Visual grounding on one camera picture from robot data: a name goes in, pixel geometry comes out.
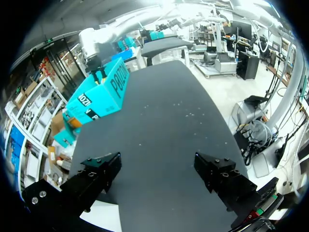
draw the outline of white table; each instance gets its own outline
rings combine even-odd
[[[159,63],[164,62],[164,59],[162,58],[162,55],[164,55],[165,53],[168,53],[168,52],[172,52],[173,53],[173,59],[174,60],[180,59],[179,54],[181,54],[182,50],[184,50],[184,63],[189,68],[190,67],[190,60],[189,60],[189,51],[188,51],[188,47],[187,46],[171,48],[169,50],[166,50],[166,51],[156,55],[153,58],[154,64],[159,64]]]
[[[138,69],[146,68],[145,60],[141,56],[141,47],[140,46],[135,48],[135,50],[133,52],[133,56],[131,58],[125,60],[125,64],[126,65],[136,64]]]

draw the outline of white floor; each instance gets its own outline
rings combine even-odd
[[[210,95],[216,106],[218,107],[220,113],[222,114],[223,118],[225,119],[226,123],[229,125],[231,132],[234,133],[237,125],[234,122],[233,118],[231,117],[232,109],[235,103],[243,101],[245,98],[256,95],[264,97],[266,90],[268,89],[273,74],[271,71],[266,70],[265,64],[259,64],[258,72],[256,78],[250,80],[243,80],[242,78],[237,78],[236,76],[232,75],[222,75],[222,76],[213,76],[210,79],[205,78],[205,76],[194,66],[191,64],[190,67],[191,72],[195,75],[197,80],[201,83],[207,93]],[[285,88],[283,83],[280,83],[280,88]],[[281,89],[279,91],[280,94],[284,94],[285,89]],[[282,97],[276,94],[271,101],[271,104],[267,107],[268,113],[267,117],[270,116],[275,112],[278,105],[280,104]],[[298,123],[303,113],[297,113],[297,107],[294,111],[293,121]],[[291,119],[288,120],[287,124],[280,130],[279,137],[285,136],[287,133],[290,133],[295,128]],[[273,177],[277,177],[279,179],[277,184],[277,191],[281,194],[286,194],[288,192],[293,191],[292,186],[290,186],[290,182],[292,180],[292,164],[295,156],[295,151],[297,144],[300,139],[300,135],[303,131],[301,128],[296,136],[292,138],[287,145],[287,149],[285,150],[284,156],[278,166],[278,168],[272,171],[269,175],[261,178],[256,178],[255,172],[253,167],[250,165],[248,166],[248,177],[251,181],[253,181],[258,188],[261,188],[264,184],[266,184],[269,180]],[[295,180],[300,180],[300,169],[295,168]]]

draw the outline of desk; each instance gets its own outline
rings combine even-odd
[[[274,75],[276,75],[276,71],[277,71],[277,70],[276,70],[274,67],[266,66],[266,68],[267,68],[268,70],[270,70]],[[281,78],[281,71],[278,71],[276,77],[280,80],[280,78]],[[288,85],[289,85],[289,83],[288,83],[284,78],[282,79],[282,83],[284,83],[284,85],[287,86],[287,87],[288,87]]]
[[[116,151],[123,167],[108,196],[123,232],[230,229],[236,214],[206,189],[195,152],[228,157],[245,176],[246,168],[219,110],[181,61],[130,74],[122,110],[83,125],[70,176],[86,158]]]
[[[147,66],[152,65],[152,58],[166,50],[187,46],[188,49],[193,47],[192,43],[183,41],[178,38],[164,38],[162,40],[154,40],[144,45],[141,51],[141,56],[147,58]]]

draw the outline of black cabinet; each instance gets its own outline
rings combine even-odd
[[[259,67],[259,58],[250,56],[245,52],[240,52],[238,56],[237,75],[242,79],[255,79],[257,68]]]

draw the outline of computer monitor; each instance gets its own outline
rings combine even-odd
[[[231,21],[231,32],[233,34],[237,34],[237,28],[239,29],[238,35],[244,37],[248,40],[252,38],[252,27],[251,24],[238,22],[238,21]]]
[[[281,52],[280,45],[276,42],[272,42],[272,48],[278,52]]]

